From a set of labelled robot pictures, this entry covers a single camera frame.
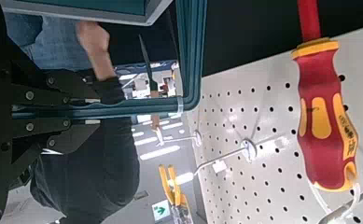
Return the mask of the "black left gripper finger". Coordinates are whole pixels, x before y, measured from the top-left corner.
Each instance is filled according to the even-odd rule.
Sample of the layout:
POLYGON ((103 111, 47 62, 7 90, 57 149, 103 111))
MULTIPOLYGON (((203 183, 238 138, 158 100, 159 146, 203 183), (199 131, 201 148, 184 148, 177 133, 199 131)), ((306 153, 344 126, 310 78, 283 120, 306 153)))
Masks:
POLYGON ((37 145, 43 155, 75 152, 100 127, 100 123, 98 119, 14 119, 11 126, 11 162, 15 162, 33 145, 37 145))
POLYGON ((99 99, 79 73, 64 69, 44 71, 31 61, 4 61, 0 79, 12 105, 61 106, 99 99))

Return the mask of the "person's bare hand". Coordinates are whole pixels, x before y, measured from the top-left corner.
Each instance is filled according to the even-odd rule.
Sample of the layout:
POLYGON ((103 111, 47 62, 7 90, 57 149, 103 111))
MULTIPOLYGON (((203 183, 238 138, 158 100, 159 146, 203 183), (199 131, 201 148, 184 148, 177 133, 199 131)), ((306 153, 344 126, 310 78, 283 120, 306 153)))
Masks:
POLYGON ((109 33, 94 21, 79 21, 76 25, 77 39, 89 55, 108 51, 109 33))

